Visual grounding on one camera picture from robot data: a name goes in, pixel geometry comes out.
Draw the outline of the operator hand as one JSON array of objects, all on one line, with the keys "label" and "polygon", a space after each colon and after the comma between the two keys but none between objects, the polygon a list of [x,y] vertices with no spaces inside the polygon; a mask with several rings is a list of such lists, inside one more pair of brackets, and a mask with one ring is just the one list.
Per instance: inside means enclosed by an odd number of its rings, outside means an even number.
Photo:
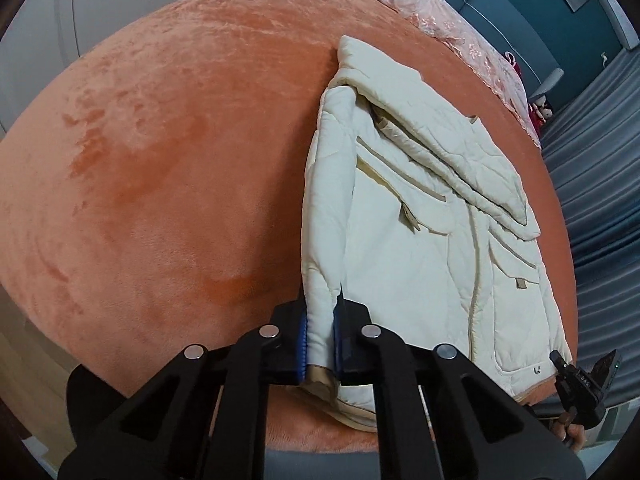
[{"label": "operator hand", "polygon": [[574,454],[578,454],[587,442],[585,427],[574,422],[573,412],[563,412],[550,426],[550,431]]}]

